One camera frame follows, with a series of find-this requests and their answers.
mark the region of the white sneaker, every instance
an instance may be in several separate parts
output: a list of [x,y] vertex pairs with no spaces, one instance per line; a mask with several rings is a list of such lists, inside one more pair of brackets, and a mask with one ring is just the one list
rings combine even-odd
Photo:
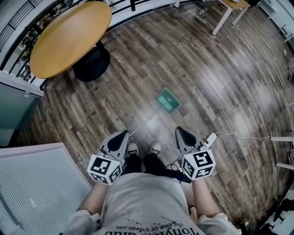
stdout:
[[135,143],[130,143],[128,146],[128,155],[136,154],[139,155],[138,146]]
[[154,144],[151,145],[149,153],[156,153],[157,155],[160,155],[161,151],[161,145],[158,142],[155,142]]

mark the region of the white cable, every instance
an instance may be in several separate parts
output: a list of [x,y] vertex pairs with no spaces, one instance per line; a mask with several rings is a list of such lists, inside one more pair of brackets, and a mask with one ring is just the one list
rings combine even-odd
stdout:
[[[222,133],[221,131],[218,131],[218,132],[216,132],[215,134],[223,134],[223,135],[229,135],[229,134],[232,134],[232,135],[234,135],[234,136],[236,136],[236,137],[238,137],[238,138],[241,138],[241,139],[257,139],[257,140],[263,140],[263,139],[267,139],[267,138],[270,138],[270,137],[274,137],[274,136],[275,136],[273,132],[271,133],[270,136],[263,137],[263,138],[257,138],[257,137],[241,137],[241,136],[236,135],[235,133],[227,133],[227,134],[225,134],[225,133]],[[276,154],[276,160],[277,160],[277,148],[276,148],[276,143],[275,143],[274,141],[272,141],[272,142],[273,142],[273,144],[274,144],[274,149],[275,149],[275,154]],[[280,179],[279,179],[279,172],[280,172],[280,168],[278,167],[278,169],[277,169],[277,180],[278,180],[278,182],[281,184],[281,181],[280,181]],[[289,173],[289,171],[288,171],[287,174],[285,175],[285,177],[284,177],[284,179],[282,180],[282,182],[286,179],[288,173]]]

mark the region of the green mop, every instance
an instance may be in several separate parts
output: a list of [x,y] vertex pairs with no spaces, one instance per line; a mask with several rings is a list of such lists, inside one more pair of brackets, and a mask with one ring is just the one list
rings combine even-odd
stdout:
[[178,99],[171,93],[166,87],[159,93],[157,101],[160,103],[161,107],[152,114],[145,122],[142,123],[133,133],[130,134],[130,137],[136,133],[142,126],[144,126],[151,118],[153,118],[162,108],[164,108],[168,113],[172,113],[176,110],[181,103]]

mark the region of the mop head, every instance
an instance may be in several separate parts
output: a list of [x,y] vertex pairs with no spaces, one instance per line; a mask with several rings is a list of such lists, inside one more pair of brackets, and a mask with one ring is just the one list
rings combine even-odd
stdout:
[[158,95],[157,101],[168,113],[173,112],[181,105],[178,99],[166,87]]

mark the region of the mop handle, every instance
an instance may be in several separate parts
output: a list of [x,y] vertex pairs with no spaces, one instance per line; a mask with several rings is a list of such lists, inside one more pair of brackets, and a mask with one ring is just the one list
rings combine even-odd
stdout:
[[152,114],[145,122],[142,123],[141,126],[139,126],[132,134],[130,134],[130,137],[136,133],[142,126],[144,126],[151,118],[153,118],[164,106],[161,106],[154,114]]

